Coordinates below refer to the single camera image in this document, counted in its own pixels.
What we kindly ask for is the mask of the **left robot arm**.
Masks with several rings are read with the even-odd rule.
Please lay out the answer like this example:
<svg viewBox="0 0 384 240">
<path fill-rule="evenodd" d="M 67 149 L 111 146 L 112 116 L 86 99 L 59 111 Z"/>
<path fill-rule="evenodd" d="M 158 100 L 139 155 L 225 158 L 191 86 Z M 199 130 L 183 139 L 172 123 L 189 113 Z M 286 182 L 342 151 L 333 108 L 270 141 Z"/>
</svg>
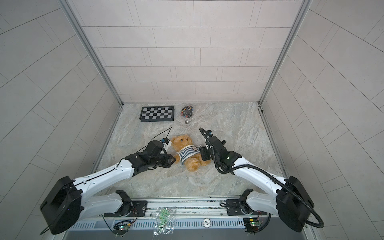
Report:
<svg viewBox="0 0 384 240">
<path fill-rule="evenodd" d="M 149 169 L 170 168 L 176 161 L 167 153 L 171 144 L 167 138 L 152 140 L 142 152 L 130 154 L 99 172 L 76 179 L 68 176 L 59 179 L 40 206 L 48 225 L 42 232 L 58 235 L 85 218 L 105 213 L 129 214 L 131 200 L 125 191 L 98 197 L 95 194 Z"/>
</svg>

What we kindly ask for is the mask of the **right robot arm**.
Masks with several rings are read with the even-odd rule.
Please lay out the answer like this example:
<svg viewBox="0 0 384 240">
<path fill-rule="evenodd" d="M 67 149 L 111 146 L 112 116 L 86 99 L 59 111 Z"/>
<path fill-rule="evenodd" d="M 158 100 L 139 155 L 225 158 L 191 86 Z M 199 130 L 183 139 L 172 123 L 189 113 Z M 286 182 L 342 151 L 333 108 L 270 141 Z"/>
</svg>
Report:
<svg viewBox="0 0 384 240">
<path fill-rule="evenodd" d="M 213 160 L 220 174 L 232 174 L 262 189 L 264 194 L 246 190 L 239 199 L 240 209 L 250 215 L 262 211 L 278 216 L 291 230 L 300 233 L 306 225 L 323 228 L 324 221 L 314 210 L 314 202 L 303 184 L 294 176 L 273 175 L 249 162 L 242 155 L 228 151 L 226 141 L 211 132 L 203 132 L 206 146 L 201 148 L 203 160 Z"/>
</svg>

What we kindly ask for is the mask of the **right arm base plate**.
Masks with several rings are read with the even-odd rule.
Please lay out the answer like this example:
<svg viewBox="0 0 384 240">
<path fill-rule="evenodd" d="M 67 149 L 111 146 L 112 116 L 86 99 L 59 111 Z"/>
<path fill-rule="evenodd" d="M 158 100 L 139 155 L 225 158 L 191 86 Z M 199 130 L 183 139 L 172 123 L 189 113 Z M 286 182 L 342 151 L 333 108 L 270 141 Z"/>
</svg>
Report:
<svg viewBox="0 0 384 240">
<path fill-rule="evenodd" d="M 222 208 L 227 210 L 228 216 L 268 216 L 269 214 L 263 211 L 253 211 L 249 214 L 242 211 L 240 207 L 240 202 L 235 199 L 227 199 L 224 202 L 220 203 Z"/>
</svg>

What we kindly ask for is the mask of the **striped knit bear sweater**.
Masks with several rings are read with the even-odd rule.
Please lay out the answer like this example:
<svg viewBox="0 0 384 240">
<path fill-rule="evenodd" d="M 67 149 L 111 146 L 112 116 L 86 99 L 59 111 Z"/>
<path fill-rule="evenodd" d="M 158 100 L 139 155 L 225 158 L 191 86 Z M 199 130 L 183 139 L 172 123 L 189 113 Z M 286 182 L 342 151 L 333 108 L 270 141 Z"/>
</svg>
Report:
<svg viewBox="0 0 384 240">
<path fill-rule="evenodd" d="M 180 162 L 182 163 L 182 165 L 185 164 L 185 161 L 188 158 L 190 158 L 196 154 L 199 154 L 199 153 L 200 153 L 200 148 L 198 148 L 194 145 L 185 146 L 179 152 L 176 152 L 176 154 L 180 157 Z"/>
</svg>

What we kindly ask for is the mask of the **brown teddy bear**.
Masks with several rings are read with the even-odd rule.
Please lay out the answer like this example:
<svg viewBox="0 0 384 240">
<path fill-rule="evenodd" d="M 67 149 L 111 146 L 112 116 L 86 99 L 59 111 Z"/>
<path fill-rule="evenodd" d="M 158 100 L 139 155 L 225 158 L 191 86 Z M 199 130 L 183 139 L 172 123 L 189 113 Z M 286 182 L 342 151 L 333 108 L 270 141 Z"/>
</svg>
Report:
<svg viewBox="0 0 384 240">
<path fill-rule="evenodd" d="M 195 172 L 200 167 L 207 166 L 211 159 L 204 161 L 199 146 L 195 146 L 188 135 L 176 136 L 171 139 L 172 147 L 176 151 L 176 163 L 181 163 L 189 172 Z"/>
</svg>

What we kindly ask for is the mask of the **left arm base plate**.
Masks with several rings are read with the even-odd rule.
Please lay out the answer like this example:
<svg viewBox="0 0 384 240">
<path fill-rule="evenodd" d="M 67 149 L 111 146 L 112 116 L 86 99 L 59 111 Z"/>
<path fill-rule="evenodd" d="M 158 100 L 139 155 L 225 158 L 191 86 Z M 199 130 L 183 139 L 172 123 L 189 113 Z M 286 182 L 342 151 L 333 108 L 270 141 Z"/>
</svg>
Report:
<svg viewBox="0 0 384 240">
<path fill-rule="evenodd" d="M 119 213 L 105 213 L 103 214 L 106 218 L 136 218 L 144 217 L 146 214 L 148 201 L 132 201 L 131 209 L 125 215 Z"/>
</svg>

